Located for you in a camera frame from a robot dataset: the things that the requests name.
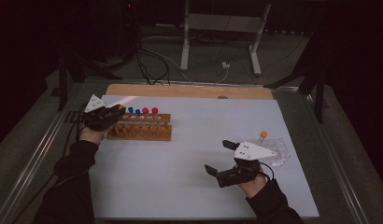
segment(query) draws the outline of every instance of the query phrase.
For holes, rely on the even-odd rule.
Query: gray floor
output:
[[[166,61],[172,85],[204,83],[204,85],[259,86],[289,75],[308,38],[300,35],[264,35],[258,48],[258,57],[263,70],[260,77],[253,76],[248,58],[247,46],[252,40],[253,35],[242,35],[236,41],[225,44],[192,46],[189,70],[183,74],[177,67],[177,64],[180,64],[181,38],[149,38],[143,41],[143,48],[169,58]],[[159,77],[165,72],[165,66],[161,61],[146,55],[141,57],[142,63],[154,77]],[[221,62],[230,63],[226,78],[226,70],[220,67]],[[119,81],[123,83],[141,82],[143,78],[135,61],[114,74],[123,77],[122,81]],[[42,147],[39,145],[42,139],[48,139],[45,135],[48,127],[62,115],[56,110],[58,98],[50,96],[52,89],[58,86],[57,72],[49,76],[47,81],[48,90],[0,145],[0,206],[16,184],[15,181],[26,162],[37,148]],[[287,86],[297,87],[300,82],[299,78]],[[75,98],[71,99],[64,116],[68,111],[76,110],[82,102],[90,98],[92,93],[98,96],[104,94],[110,83],[112,81],[90,73],[84,84],[74,85],[72,92],[76,93]],[[167,85],[166,78],[161,83]],[[310,119],[308,110],[301,109],[311,105],[305,96],[298,93],[290,94],[294,88],[274,93],[283,110],[292,141],[298,148],[298,156],[320,213],[319,218],[306,220],[305,223],[383,223],[383,186],[374,173],[357,134],[336,101],[332,89],[328,86],[325,88],[323,125],[318,125]],[[50,149],[46,152],[40,168],[35,172],[29,188],[24,192],[15,214],[49,177],[52,164],[61,157],[70,127],[71,122],[63,118],[61,128],[50,142]],[[330,141],[322,143],[322,138]],[[349,198],[353,197],[347,193],[354,194],[358,201],[350,201]],[[30,223],[40,200],[41,195],[22,213],[17,223]],[[350,209],[354,207],[360,207],[361,211],[355,214],[354,210]]]

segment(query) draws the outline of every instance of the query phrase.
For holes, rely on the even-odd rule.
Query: wooden test tube rack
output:
[[[108,139],[171,141],[170,114],[147,114],[138,116],[125,113],[107,133]]]

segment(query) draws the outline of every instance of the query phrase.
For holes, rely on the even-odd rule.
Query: test tube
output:
[[[259,139],[258,139],[258,142],[256,143],[256,145],[261,146],[264,138],[266,138],[266,137],[267,137],[267,132],[261,131],[261,134],[259,135]]]

